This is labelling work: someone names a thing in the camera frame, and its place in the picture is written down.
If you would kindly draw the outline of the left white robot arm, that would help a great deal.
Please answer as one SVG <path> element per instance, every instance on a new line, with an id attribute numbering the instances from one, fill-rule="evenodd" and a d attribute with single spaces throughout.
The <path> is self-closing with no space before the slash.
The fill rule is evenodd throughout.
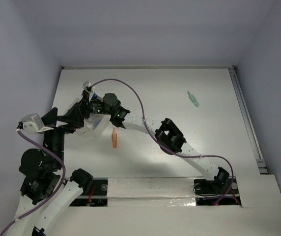
<path id="1" fill-rule="evenodd" d="M 52 108 L 43 117 L 30 114 L 21 119 L 17 133 L 35 148 L 21 157 L 19 172 L 25 176 L 14 219 L 2 236 L 47 236 L 52 225 L 81 194 L 93 195 L 93 176 L 77 169 L 66 179 L 64 138 L 84 126 L 89 117 L 87 102 L 76 102 L 59 116 Z"/>

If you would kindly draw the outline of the dark green marker pen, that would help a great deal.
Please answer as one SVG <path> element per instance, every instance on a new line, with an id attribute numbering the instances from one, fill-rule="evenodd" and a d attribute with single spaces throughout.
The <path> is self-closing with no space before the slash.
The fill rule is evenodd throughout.
<path id="1" fill-rule="evenodd" d="M 190 99 L 191 102 L 193 103 L 193 105 L 194 105 L 196 108 L 198 108 L 198 107 L 199 107 L 199 103 L 198 103 L 197 99 L 195 98 L 195 96 L 194 96 L 192 93 L 190 93 L 189 91 L 187 91 L 187 94 L 188 94 L 189 99 Z"/>

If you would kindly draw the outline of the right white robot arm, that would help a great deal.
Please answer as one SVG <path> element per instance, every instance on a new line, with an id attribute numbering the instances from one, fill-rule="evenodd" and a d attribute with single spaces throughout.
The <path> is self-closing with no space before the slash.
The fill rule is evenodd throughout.
<path id="1" fill-rule="evenodd" d="M 135 130 L 148 134 L 169 155 L 175 155 L 186 161 L 204 177 L 200 184 L 206 195 L 221 195 L 226 192 L 230 174 L 224 168 L 209 161 L 207 156 L 199 154 L 191 147 L 184 134 L 169 118 L 163 121 L 146 119 L 143 106 L 142 115 L 134 115 L 121 106 L 121 102 L 113 93 L 97 96 L 92 87 L 83 90 L 80 101 L 81 114 L 108 115 L 110 123 L 117 128 Z"/>

